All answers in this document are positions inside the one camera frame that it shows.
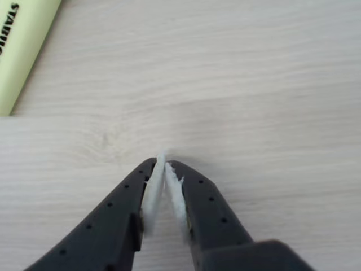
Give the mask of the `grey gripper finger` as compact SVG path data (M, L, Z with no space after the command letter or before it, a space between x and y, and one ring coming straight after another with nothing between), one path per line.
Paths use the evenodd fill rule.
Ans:
M142 162L28 270L131 270L153 232L164 168L163 154Z
M170 165L182 181L195 270L308 269L285 243L254 241L210 179L179 161Z

